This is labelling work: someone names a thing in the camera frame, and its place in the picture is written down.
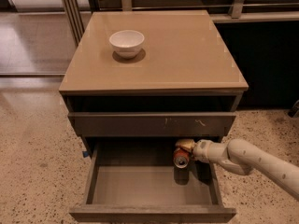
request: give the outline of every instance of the bowl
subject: bowl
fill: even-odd
[[[142,49],[143,34],[134,30],[123,30],[113,34],[109,42],[113,50],[122,58],[134,58]]]

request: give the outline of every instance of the closed drawer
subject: closed drawer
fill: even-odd
[[[196,113],[87,113],[68,115],[79,136],[101,137],[198,137],[225,136],[233,112]]]
[[[227,222],[213,166],[172,162],[174,144],[102,141],[94,148],[83,204],[70,214],[81,222]]]

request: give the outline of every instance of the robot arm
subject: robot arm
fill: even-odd
[[[217,163],[237,175],[249,175],[253,168],[266,175],[299,201],[299,167],[268,154],[253,144],[234,139],[227,145],[210,140],[181,139],[176,143],[174,163],[186,167],[189,157],[196,161]]]

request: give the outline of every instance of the concrete floor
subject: concrete floor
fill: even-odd
[[[41,24],[37,27],[44,26],[42,20],[38,22]],[[28,42],[25,37],[21,35],[23,44]],[[68,42],[71,57],[74,47],[71,50],[73,45],[65,41]],[[13,64],[15,55],[5,58],[3,46],[0,49],[1,63],[6,59],[6,65]],[[28,54],[32,54],[28,64],[34,64],[28,67],[34,67],[40,59],[35,53]],[[63,58],[61,71],[67,67],[69,56]],[[82,142],[68,122],[58,92],[60,82],[59,78],[0,79],[0,224],[77,223],[69,216],[68,208],[81,203],[90,160],[82,158]],[[244,138],[299,166],[299,119],[291,119],[286,113],[286,110],[237,111],[234,126],[223,142]],[[220,167],[216,167],[216,172],[224,206],[237,210],[231,224],[298,223],[299,202],[259,172],[237,176]]]

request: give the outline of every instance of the terrazzo floor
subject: terrazzo floor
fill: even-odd
[[[5,43],[0,46],[1,72],[66,69],[75,48],[65,17],[1,16],[2,33],[16,32],[14,37],[21,38],[1,35],[7,42],[7,48],[2,46]],[[8,29],[10,22],[14,32]],[[51,37],[47,26],[60,27],[53,30],[58,35]],[[40,51],[41,55],[38,44],[43,37],[44,49],[51,47],[51,52]],[[66,40],[61,44],[59,39]],[[63,46],[66,53],[60,52]],[[28,52],[15,57],[18,48]],[[0,78],[0,224],[77,223],[68,210],[82,201],[91,162],[82,157],[82,142],[67,119],[60,83],[59,78]],[[299,166],[299,118],[289,118],[287,110],[239,110],[236,114],[223,142],[244,138]],[[216,166],[216,172],[224,206],[237,211],[229,223],[299,223],[299,202],[258,171],[238,176]]]

